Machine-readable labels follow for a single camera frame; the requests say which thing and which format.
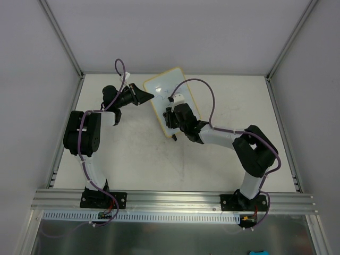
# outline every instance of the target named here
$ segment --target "teal object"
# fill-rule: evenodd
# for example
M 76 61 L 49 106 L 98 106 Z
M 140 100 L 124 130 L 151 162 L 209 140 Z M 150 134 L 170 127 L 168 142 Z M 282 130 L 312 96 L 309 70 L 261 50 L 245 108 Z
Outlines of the teal object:
M 251 251 L 249 253 L 249 255 L 269 255 L 269 253 L 267 251 L 261 251 L 261 252 L 254 252 L 254 251 Z

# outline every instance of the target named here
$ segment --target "yellow-edged board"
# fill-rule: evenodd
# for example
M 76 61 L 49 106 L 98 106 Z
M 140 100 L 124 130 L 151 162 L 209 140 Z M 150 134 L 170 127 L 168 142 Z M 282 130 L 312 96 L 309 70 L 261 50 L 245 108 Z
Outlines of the yellow-edged board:
M 169 102 L 168 97 L 172 94 L 178 84 L 185 80 L 185 76 L 180 67 L 175 67 L 164 73 L 161 73 L 143 83 L 144 90 L 148 93 L 154 94 L 154 98 L 151 100 L 152 107 L 156 113 L 158 121 L 164 134 L 170 138 L 172 135 L 180 132 L 180 129 L 169 129 L 165 125 L 163 113 L 166 107 L 171 107 L 172 103 Z M 194 115 L 200 119 L 200 114 L 196 103 L 193 99 L 192 93 L 187 83 L 181 85 L 177 89 L 176 93 L 181 93 L 185 102 L 188 103 Z

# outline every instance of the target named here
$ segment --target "white plastic piece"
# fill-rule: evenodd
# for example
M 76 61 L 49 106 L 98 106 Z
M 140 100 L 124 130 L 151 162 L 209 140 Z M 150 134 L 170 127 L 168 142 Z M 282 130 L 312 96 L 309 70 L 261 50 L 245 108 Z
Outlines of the white plastic piece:
M 131 75 L 130 73 L 125 72 L 125 81 L 129 79 L 130 75 Z
M 116 114 L 112 112 L 101 113 L 101 127 L 103 126 L 114 126 L 116 121 Z
M 174 112 L 174 108 L 177 105 L 184 104 L 185 103 L 185 98 L 181 93 L 175 94 L 174 95 L 174 102 L 171 107 L 171 112 Z
M 199 136 L 203 143 L 221 145 L 234 150 L 233 142 L 241 135 L 214 130 L 209 125 L 205 125 L 199 132 Z
M 99 160 L 97 160 L 96 153 L 95 152 L 92 153 L 91 157 L 88 157 L 86 155 L 82 155 L 82 157 L 84 159 L 83 161 L 80 159 L 79 155 L 75 156 L 75 158 L 80 163 L 80 168 L 81 168 L 82 173 L 84 174 L 85 180 L 87 179 L 82 168 L 83 162 L 85 163 L 86 172 L 90 178 L 90 180 L 86 181 L 85 187 L 87 187 L 89 190 L 97 190 L 90 183 L 90 181 L 92 181 L 94 185 L 96 185 L 97 187 L 101 189 L 104 188 L 105 183 L 106 183 L 106 178 L 101 171 L 100 162 Z
M 245 173 L 240 193 L 248 199 L 253 199 L 260 191 L 262 178 L 256 178 L 248 173 Z

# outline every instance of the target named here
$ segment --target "black mounting plate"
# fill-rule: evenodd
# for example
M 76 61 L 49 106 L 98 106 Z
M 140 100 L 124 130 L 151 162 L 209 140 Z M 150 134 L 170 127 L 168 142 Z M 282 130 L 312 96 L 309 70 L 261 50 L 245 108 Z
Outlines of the black mounting plate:
M 128 198 L 128 194 L 126 192 L 110 192 L 112 196 L 118 202 L 119 210 L 124 210 L 126 208 L 126 201 Z M 107 202 L 107 200 L 101 201 L 98 199 L 90 199 L 86 194 L 83 192 L 80 200 L 80 208 L 96 208 L 96 209 L 107 209 L 110 207 L 111 199 Z M 117 209 L 116 203 L 113 205 L 113 209 Z
M 222 211 L 255 211 L 257 206 L 258 211 L 267 211 L 268 203 L 265 195 L 259 195 L 251 200 L 251 204 L 247 208 L 242 208 L 235 202 L 236 196 L 234 194 L 221 194 L 220 203 Z

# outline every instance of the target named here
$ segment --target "white cable tray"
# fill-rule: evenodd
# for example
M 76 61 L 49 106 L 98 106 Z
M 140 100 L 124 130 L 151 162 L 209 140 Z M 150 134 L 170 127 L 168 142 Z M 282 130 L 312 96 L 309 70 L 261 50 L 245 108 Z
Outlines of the white cable tray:
M 99 211 L 45 210 L 42 219 L 72 221 L 106 221 L 98 219 Z M 119 212 L 115 222 L 154 222 L 154 223 L 210 223 L 239 224 L 238 214 L 185 214 L 166 212 Z

